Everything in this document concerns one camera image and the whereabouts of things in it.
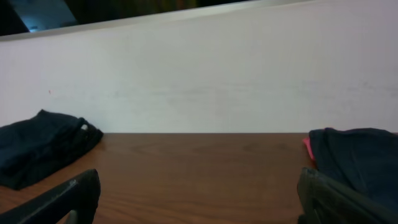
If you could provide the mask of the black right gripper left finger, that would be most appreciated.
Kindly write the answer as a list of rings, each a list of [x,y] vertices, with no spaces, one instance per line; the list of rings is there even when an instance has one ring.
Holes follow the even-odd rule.
[[[93,223],[101,184],[97,170],[89,169],[1,214],[1,223],[57,223],[68,215],[67,223]]]

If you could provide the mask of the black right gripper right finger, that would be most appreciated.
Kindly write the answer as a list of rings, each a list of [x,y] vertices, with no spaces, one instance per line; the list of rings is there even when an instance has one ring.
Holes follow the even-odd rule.
[[[321,172],[304,167],[297,184],[298,224],[396,224],[397,214]]]

